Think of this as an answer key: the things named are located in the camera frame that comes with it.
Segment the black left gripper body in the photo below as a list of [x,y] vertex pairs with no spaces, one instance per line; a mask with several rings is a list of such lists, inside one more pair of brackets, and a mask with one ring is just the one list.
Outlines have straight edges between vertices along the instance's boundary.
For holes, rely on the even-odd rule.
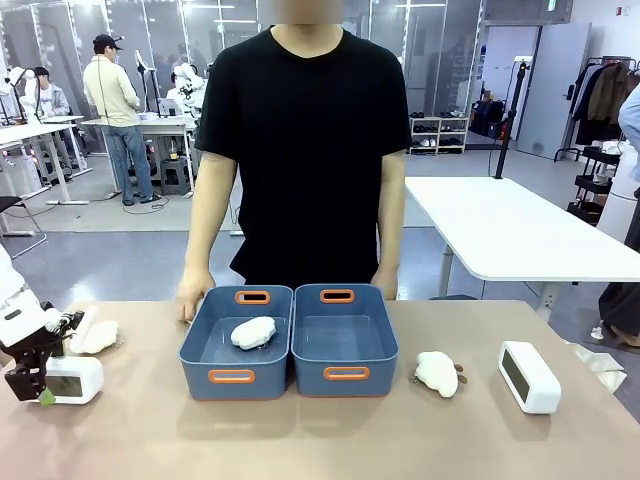
[[27,369],[40,369],[45,367],[51,356],[63,355],[65,338],[65,333],[49,332],[46,328],[41,328],[12,346],[1,344],[1,352],[14,359],[16,365],[22,365]]

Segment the person right hand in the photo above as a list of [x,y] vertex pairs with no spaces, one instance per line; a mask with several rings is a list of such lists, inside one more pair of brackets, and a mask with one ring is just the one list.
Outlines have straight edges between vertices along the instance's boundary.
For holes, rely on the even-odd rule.
[[216,286],[208,269],[186,268],[176,291],[176,319],[191,323],[206,293]]

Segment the person left hand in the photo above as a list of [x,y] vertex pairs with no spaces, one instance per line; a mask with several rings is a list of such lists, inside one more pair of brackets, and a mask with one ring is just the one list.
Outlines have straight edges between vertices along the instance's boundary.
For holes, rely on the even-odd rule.
[[371,284],[381,290],[385,300],[395,300],[398,293],[398,270],[379,267],[371,280]]

